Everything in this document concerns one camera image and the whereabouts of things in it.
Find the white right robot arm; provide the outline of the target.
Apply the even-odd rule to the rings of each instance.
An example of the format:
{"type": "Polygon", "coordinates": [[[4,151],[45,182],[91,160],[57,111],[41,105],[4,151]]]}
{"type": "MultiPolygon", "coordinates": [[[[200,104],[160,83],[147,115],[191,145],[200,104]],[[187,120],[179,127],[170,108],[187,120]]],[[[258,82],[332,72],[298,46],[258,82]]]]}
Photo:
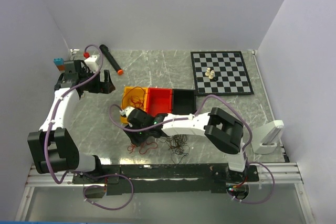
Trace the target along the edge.
{"type": "Polygon", "coordinates": [[[151,116],[141,109],[124,109],[127,125],[124,129],[133,145],[139,146],[149,137],[196,135],[208,138],[228,160],[229,175],[235,181],[247,176],[243,152],[243,123],[220,108],[198,115],[160,113],[151,116]]]}

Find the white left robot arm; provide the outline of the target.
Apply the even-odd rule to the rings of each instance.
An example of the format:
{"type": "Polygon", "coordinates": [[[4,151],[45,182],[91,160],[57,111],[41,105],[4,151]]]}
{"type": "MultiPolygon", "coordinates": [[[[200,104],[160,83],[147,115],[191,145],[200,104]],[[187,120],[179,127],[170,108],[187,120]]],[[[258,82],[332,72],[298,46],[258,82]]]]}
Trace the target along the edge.
{"type": "Polygon", "coordinates": [[[84,92],[109,94],[115,90],[108,70],[103,72],[104,79],[100,79],[100,66],[97,55],[85,60],[65,61],[65,70],[54,86],[54,101],[49,114],[39,130],[29,133],[27,138],[38,173],[78,171],[85,172],[86,179],[92,183],[103,179],[99,157],[79,152],[67,130],[84,92]]]}

